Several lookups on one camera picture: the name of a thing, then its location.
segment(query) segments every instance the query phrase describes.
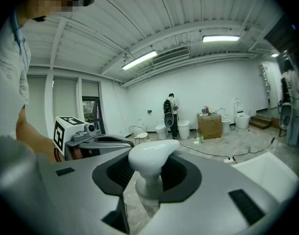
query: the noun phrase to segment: white toilet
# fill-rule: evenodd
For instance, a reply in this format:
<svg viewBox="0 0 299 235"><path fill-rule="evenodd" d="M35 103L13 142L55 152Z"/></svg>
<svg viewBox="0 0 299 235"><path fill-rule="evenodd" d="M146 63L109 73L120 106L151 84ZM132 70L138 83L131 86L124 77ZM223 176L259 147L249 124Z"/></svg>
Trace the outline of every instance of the white toilet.
<svg viewBox="0 0 299 235"><path fill-rule="evenodd" d="M168 131L163 119L157 121L157 126L155 127L155 131L158 133L159 140L164 140L167 137Z"/></svg>
<svg viewBox="0 0 299 235"><path fill-rule="evenodd" d="M244 107L240 99L236 98L234 100L234 110L236 126L240 129L248 129L249 127L249 116L244 113Z"/></svg>
<svg viewBox="0 0 299 235"><path fill-rule="evenodd" d="M228 133L230 130L230 119L227 119L225 108L220 107L216 113L222 116L223 133Z"/></svg>

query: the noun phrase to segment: concrete floor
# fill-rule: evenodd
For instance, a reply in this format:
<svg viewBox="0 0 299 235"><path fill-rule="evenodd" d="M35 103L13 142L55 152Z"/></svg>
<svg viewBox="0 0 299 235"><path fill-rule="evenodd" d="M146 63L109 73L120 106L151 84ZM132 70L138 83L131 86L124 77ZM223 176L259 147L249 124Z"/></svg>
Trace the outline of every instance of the concrete floor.
<svg viewBox="0 0 299 235"><path fill-rule="evenodd" d="M260 130L253 126L249 126L249 129L247 130L242 130L235 126L232 126L231 128L233 127L234 130L230 130L228 134L222 134L221 138L204 140L203 143L193 143L194 138L197 136L196 132L191 132L188 140L179 141L181 144L195 150L209 154L225 155L232 158L232 155L246 153L248 147L251 148L251 152L259 151L267 147L272 138L275 137L273 144L269 148L257 154L246 154L236 157L236 161L241 163L260 156L265 152L271 152L282 160L299 177L299 145L296 148L288 147L284 143L284 137L278 137L279 130L273 127L265 130ZM149 138L151 141L157 141L158 135L156 133L149 133ZM168 134L167 139L171 139L171 133ZM224 160L222 157L204 155L187 147L180 145L178 150L189 152L197 156L211 158L220 162ZM135 191L135 181L138 176L139 173L135 172L124 191L131 235L137 234L150 221L150 217L147 215Z"/></svg>

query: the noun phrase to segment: ceiling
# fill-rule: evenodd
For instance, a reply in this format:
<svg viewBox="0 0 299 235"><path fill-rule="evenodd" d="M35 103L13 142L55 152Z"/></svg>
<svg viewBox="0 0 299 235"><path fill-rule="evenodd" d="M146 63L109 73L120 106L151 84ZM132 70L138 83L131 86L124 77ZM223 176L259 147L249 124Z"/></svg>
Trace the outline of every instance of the ceiling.
<svg viewBox="0 0 299 235"><path fill-rule="evenodd" d="M274 0L95 0L42 23L30 20L23 31L32 67L87 72L126 87L196 64L270 55L264 37L282 15ZM214 34L241 38L201 41ZM154 58L122 70L153 49L163 63Z"/></svg>

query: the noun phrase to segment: fluorescent light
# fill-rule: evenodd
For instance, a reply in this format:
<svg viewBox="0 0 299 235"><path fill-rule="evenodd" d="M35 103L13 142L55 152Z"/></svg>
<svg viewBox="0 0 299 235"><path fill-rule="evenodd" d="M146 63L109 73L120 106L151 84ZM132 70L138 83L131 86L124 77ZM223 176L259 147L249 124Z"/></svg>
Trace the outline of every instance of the fluorescent light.
<svg viewBox="0 0 299 235"><path fill-rule="evenodd" d="M223 36L223 35L213 35L213 36L203 36L203 42L214 42L214 41L238 41L239 36Z"/></svg>
<svg viewBox="0 0 299 235"><path fill-rule="evenodd" d="M145 60L147 60L151 57L154 57L154 56L157 56L157 53L156 53L155 50L152 50L151 52L146 53L143 56L140 56L139 58L134 59L132 62L122 66L122 69L127 70L127 69L129 69L129 68L131 68L131 67L133 67L133 66L135 66L135 65L137 65L137 64L139 64L139 63L141 63L141 62L143 62L143 61L145 61Z"/></svg>

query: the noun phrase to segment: door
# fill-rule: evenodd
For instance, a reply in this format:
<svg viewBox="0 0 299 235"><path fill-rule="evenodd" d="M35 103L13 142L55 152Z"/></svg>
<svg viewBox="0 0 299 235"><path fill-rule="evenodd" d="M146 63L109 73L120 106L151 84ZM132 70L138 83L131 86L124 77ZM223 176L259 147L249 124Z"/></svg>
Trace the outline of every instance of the door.
<svg viewBox="0 0 299 235"><path fill-rule="evenodd" d="M268 67L267 64L262 64L264 68L264 72L266 76L263 76L266 83L266 89L268 92L268 98L270 103L270 109L276 108L278 106L278 95L277 95L277 88L276 88L276 82L274 78L273 69Z"/></svg>

